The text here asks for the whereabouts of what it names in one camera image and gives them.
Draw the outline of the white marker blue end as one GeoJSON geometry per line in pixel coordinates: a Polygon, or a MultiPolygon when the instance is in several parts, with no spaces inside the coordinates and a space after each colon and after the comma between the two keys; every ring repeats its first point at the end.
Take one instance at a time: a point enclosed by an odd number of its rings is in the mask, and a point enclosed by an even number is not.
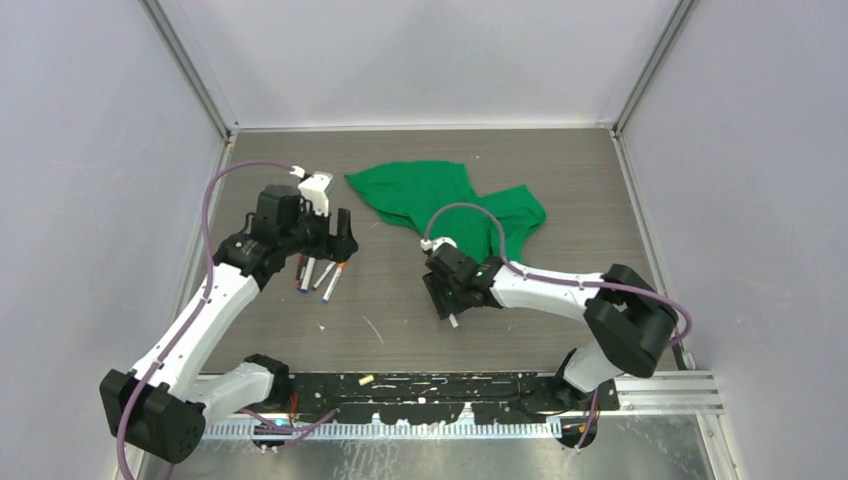
{"type": "Polygon", "coordinates": [[[307,256],[304,260],[298,284],[298,290],[301,293],[306,293],[310,290],[315,263],[316,260],[313,257],[307,256]]]}

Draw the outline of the red orange pen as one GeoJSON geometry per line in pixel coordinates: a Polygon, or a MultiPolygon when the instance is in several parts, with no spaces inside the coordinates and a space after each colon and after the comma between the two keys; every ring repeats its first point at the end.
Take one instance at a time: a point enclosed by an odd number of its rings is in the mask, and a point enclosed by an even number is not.
{"type": "Polygon", "coordinates": [[[298,259],[296,273],[295,273],[295,287],[300,290],[302,286],[302,279],[304,275],[304,268],[307,263],[306,256],[301,254],[298,259]]]}

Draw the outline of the white marker blue tip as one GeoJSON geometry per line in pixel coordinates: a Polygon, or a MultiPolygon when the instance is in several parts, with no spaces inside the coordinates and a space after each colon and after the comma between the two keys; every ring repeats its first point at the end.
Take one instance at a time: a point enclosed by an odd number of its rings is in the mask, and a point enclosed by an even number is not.
{"type": "Polygon", "coordinates": [[[342,273],[343,273],[343,270],[341,268],[337,268],[334,271],[334,273],[331,276],[329,283],[328,283],[328,285],[327,285],[327,287],[324,291],[324,294],[322,296],[321,301],[323,303],[328,303],[330,301],[332,294],[333,294],[333,292],[334,292],[334,290],[335,290],[335,288],[336,288],[336,286],[337,286],[337,284],[340,280],[342,273]]]}

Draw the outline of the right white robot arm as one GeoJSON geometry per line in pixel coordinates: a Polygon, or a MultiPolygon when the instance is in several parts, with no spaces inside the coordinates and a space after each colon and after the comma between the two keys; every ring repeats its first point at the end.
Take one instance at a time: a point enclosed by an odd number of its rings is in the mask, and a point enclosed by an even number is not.
{"type": "Polygon", "coordinates": [[[651,377],[677,327],[674,308],[625,265],[572,274],[495,256],[477,262],[448,238],[424,240],[421,249],[423,282],[442,320],[472,308],[529,309],[588,327],[592,341],[568,353],[555,375],[556,400],[567,410],[582,409],[620,374],[651,377]]]}

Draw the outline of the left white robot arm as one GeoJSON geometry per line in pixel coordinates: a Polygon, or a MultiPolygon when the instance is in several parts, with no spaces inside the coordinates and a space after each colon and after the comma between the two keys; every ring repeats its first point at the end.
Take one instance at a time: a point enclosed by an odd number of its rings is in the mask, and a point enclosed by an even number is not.
{"type": "Polygon", "coordinates": [[[316,187],[269,185],[243,227],[211,257],[190,303],[163,337],[127,372],[110,370],[99,391],[111,433],[171,464],[186,460],[204,429],[245,407],[285,409],[294,394],[289,367],[252,354],[210,382],[198,379],[236,317],[291,257],[341,264],[358,250],[351,213],[329,210],[316,187]]]}

